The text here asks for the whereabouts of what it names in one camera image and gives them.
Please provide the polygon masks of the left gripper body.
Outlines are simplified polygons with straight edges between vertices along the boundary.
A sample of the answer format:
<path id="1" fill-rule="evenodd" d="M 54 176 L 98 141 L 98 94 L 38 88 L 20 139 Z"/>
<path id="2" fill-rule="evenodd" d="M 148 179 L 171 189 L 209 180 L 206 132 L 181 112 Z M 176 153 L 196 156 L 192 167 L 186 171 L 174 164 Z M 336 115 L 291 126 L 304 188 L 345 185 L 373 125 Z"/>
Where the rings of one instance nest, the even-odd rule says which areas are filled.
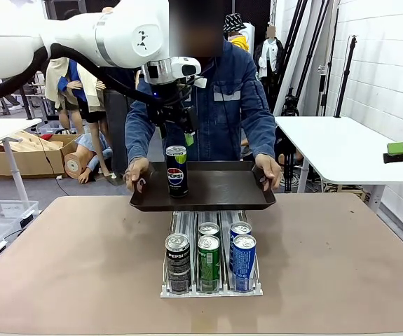
<path id="1" fill-rule="evenodd" d="M 191 94 L 191 86 L 181 83 L 151 85 L 152 96 L 159 102 L 150 105 L 150 119 L 187 119 L 184 102 Z"/>

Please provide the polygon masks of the person's right hand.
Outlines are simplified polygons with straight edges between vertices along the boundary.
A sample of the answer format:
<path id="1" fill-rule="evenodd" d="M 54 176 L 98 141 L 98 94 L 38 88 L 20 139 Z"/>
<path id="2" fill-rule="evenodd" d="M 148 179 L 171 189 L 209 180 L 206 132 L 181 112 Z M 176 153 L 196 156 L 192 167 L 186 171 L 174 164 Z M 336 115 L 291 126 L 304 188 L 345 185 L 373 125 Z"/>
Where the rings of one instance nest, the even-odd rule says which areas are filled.
<path id="1" fill-rule="evenodd" d="M 143 185 L 140 184 L 139 180 L 142 175 L 148 172 L 148 170 L 149 161 L 145 157 L 137 157 L 133 159 L 123 175 L 123 180 L 125 181 L 127 189 L 132 192 L 142 192 Z"/>

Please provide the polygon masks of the person's left hand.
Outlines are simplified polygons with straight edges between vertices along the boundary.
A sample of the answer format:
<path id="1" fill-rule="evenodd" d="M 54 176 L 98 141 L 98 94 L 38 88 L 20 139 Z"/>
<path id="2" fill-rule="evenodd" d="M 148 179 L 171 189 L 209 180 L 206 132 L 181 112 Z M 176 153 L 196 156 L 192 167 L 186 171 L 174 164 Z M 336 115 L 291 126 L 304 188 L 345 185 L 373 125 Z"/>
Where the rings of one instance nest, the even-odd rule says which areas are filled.
<path id="1" fill-rule="evenodd" d="M 264 171 L 266 180 L 263 182 L 263 189 L 277 189 L 280 185 L 282 178 L 282 172 L 280 165 L 275 161 L 273 157 L 265 154 L 258 154 L 255 157 L 255 164 L 258 168 Z"/>

